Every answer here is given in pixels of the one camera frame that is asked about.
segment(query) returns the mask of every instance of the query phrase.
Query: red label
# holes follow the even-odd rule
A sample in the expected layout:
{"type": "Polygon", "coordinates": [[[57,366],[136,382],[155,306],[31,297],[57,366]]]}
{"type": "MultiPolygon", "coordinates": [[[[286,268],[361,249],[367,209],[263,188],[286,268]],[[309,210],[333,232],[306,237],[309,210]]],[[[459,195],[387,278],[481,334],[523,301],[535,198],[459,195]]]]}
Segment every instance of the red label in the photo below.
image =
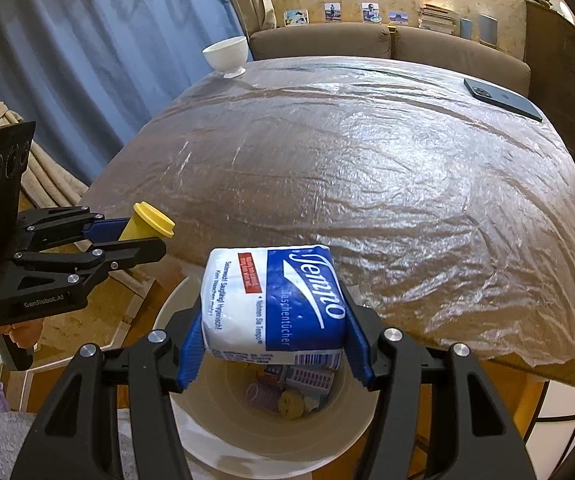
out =
{"type": "Polygon", "coordinates": [[[240,265],[240,273],[243,276],[245,294],[261,293],[260,282],[251,253],[238,253],[238,264],[240,265]]]}

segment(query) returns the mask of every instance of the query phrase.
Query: table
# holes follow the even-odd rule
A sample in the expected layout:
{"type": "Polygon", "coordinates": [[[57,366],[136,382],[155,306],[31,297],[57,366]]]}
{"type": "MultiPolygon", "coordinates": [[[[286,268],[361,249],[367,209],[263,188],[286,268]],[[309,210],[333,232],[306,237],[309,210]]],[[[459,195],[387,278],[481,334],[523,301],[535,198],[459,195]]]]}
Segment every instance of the table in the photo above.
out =
{"type": "Polygon", "coordinates": [[[462,75],[349,57],[211,74],[85,200],[111,218],[144,198],[176,222],[172,256],[323,243],[389,325],[575,385],[574,163],[462,75]]]}

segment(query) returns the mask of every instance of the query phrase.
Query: yellow ball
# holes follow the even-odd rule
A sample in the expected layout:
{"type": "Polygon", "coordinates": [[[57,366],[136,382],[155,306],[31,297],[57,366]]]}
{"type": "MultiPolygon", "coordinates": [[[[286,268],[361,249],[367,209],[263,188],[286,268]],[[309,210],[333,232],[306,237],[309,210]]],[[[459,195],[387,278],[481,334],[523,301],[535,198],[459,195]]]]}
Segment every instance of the yellow ball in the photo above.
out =
{"type": "Polygon", "coordinates": [[[278,412],[287,420],[296,420],[304,411],[305,403],[299,392],[286,390],[278,398],[278,412]]]}

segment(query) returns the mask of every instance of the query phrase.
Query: sofa cushion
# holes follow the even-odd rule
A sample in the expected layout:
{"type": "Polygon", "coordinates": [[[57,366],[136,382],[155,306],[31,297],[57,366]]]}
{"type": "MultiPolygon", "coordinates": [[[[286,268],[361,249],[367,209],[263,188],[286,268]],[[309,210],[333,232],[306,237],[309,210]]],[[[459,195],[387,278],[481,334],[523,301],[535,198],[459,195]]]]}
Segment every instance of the sofa cushion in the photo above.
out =
{"type": "Polygon", "coordinates": [[[397,27],[392,57],[478,77],[523,96],[529,91],[528,65],[489,46],[449,34],[397,27]]]}
{"type": "Polygon", "coordinates": [[[299,56],[361,56],[391,59],[390,33],[372,23],[312,23],[255,32],[255,60],[299,56]]]}

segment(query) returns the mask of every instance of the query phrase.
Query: tempo tissue pack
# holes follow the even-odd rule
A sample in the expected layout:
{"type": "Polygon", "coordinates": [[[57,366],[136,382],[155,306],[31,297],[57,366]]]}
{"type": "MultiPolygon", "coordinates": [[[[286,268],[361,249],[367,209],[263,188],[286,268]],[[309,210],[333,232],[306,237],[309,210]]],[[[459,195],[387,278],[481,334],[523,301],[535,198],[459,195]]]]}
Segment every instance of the tempo tissue pack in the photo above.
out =
{"type": "Polygon", "coordinates": [[[201,300],[217,358],[341,366],[347,305],[325,246],[215,249],[201,300]]]}

